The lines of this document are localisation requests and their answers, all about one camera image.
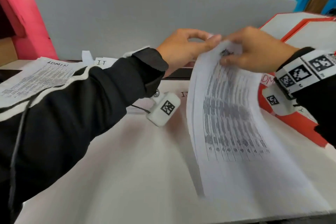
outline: person's right hand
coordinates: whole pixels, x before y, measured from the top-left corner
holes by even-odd
[[[253,27],[246,27],[230,34],[224,40],[241,44],[243,54],[223,57],[220,60],[222,66],[233,65],[258,73],[275,72],[299,50]]]

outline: wrist band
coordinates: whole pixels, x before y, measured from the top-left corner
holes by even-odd
[[[275,73],[279,84],[291,94],[336,74],[334,53],[313,50]]]

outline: gray partition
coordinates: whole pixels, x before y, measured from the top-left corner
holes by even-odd
[[[276,13],[293,11],[294,0],[36,0],[61,60],[118,58],[157,47],[177,28],[229,34],[262,26]]]

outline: person's left hand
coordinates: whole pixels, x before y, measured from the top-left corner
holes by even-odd
[[[204,42],[188,41],[191,38],[198,38]],[[200,54],[211,51],[221,42],[221,39],[221,35],[211,36],[210,33],[197,29],[181,28],[175,31],[156,48],[169,65],[165,77],[196,59]]]

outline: cardboard box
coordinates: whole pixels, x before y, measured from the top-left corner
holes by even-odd
[[[0,39],[0,66],[18,59],[15,47],[10,37]]]

